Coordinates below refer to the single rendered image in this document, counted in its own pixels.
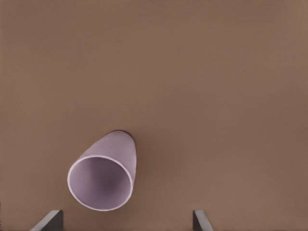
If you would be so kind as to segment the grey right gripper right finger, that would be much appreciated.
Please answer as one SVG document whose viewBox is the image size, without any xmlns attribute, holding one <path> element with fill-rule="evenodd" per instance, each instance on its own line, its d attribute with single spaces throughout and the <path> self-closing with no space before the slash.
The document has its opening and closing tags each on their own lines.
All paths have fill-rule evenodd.
<svg viewBox="0 0 308 231">
<path fill-rule="evenodd" d="M 193 231 L 214 231 L 203 210 L 193 210 L 192 213 Z"/>
</svg>

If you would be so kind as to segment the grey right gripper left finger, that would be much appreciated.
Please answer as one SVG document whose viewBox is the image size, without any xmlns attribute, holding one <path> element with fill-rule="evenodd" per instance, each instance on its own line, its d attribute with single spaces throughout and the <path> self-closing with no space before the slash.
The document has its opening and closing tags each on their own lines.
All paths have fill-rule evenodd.
<svg viewBox="0 0 308 231">
<path fill-rule="evenodd" d="M 63 231 L 63 211 L 50 211 L 29 231 Z"/>
</svg>

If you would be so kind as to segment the purple cup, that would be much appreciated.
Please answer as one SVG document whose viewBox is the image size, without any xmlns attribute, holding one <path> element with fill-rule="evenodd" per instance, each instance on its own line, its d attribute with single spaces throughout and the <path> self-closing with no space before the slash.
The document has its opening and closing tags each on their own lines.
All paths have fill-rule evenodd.
<svg viewBox="0 0 308 231">
<path fill-rule="evenodd" d="M 70 167 L 67 185 L 83 206 L 96 211 L 122 207 L 132 196 L 137 170 L 137 148 L 123 130 L 107 133 Z"/>
</svg>

